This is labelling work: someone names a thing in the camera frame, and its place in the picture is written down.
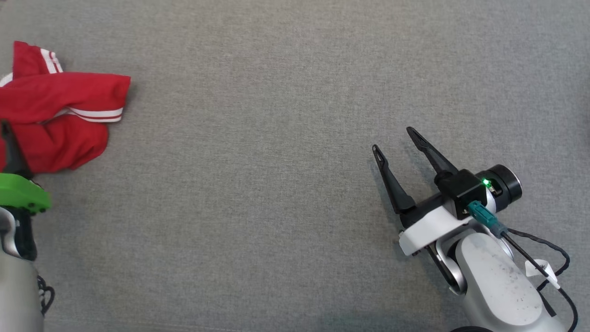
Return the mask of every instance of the red cloth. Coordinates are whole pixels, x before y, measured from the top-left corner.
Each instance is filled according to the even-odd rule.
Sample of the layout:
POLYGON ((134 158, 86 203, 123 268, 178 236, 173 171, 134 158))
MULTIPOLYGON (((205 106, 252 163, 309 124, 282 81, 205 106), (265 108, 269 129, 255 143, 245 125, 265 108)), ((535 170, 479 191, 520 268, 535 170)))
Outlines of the red cloth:
MULTIPOLYGON (((55 53, 20 41, 13 71, 0 87, 0 118, 12 124, 34 173, 75 169, 104 151, 108 131, 101 122, 121 119, 130 77, 63 73, 55 53)), ((0 144, 0 167, 5 162, 0 144)))

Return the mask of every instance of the white cable clip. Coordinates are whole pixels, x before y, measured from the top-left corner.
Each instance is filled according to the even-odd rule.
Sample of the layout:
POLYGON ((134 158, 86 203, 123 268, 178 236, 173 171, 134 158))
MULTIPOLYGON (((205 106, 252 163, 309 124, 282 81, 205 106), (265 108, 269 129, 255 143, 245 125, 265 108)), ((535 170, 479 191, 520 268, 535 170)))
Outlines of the white cable clip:
MULTIPOLYGON (((535 262, 537 262, 537 264, 539 264, 545 270, 545 272, 547 272, 549 275, 547 280, 553 285, 553 287, 556 289, 561 288, 561 286, 557 283, 557 276, 555 276, 555 273, 553 272, 551 265, 549 265, 549 262, 543 259, 535 259, 535 262)), ((525 262, 525 269, 526 276, 543 275, 541 271, 537 270, 529 261, 525 262)))

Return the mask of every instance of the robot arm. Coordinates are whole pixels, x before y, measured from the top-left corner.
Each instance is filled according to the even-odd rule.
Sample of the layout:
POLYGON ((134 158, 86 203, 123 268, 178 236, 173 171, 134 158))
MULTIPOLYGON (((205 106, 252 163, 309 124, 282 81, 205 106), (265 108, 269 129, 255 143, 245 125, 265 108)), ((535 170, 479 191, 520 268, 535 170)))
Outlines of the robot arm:
POLYGON ((31 217, 49 209, 51 201, 31 181, 33 174, 8 122, 2 121, 1 129, 7 161, 0 173, 0 332, 41 332, 54 291, 33 266, 37 248, 31 217))
MULTIPOLYGON (((473 212, 474 202, 481 203, 483 212, 495 219, 493 213, 519 199, 519 179, 503 165, 477 174, 458 170, 414 128, 408 127, 407 131, 436 171, 434 183, 438 194, 416 204, 391 173, 377 145, 373 146, 373 154, 404 227, 399 244, 407 256, 425 249, 452 292, 461 297, 463 310, 473 325, 461 331, 573 331, 577 314, 565 292, 560 290, 575 313, 569 330, 514 263, 507 242, 525 257, 530 256, 506 234, 508 228, 493 220, 486 223, 474 219, 480 217, 473 212)), ((543 275, 547 274, 530 260, 543 275)))

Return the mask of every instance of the teal connector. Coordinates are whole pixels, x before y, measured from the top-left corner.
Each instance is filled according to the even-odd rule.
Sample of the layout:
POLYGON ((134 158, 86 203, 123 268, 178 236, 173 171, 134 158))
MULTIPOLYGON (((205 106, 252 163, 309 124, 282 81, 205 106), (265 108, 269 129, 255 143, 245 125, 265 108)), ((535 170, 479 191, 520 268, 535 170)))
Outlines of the teal connector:
POLYGON ((481 202, 472 201, 467 206, 467 210, 473 219, 489 228, 491 233, 494 234, 494 236, 498 239, 502 237, 502 232, 508 232, 508 227, 499 222, 498 218, 490 210, 483 206, 481 202))

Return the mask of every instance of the gray fabric surface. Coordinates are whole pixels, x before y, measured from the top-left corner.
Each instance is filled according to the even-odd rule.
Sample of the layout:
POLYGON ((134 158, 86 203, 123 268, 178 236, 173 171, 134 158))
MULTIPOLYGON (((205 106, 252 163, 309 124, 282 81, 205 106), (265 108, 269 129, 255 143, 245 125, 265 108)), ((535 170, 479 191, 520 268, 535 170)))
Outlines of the gray fabric surface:
POLYGON ((412 125, 458 167, 520 176, 501 218, 569 251, 588 331, 588 17, 586 0, 8 0, 0 72, 22 40, 133 77, 107 151, 38 177, 55 202, 35 223, 46 330, 466 325, 435 266, 395 244, 371 144, 424 199, 412 125))

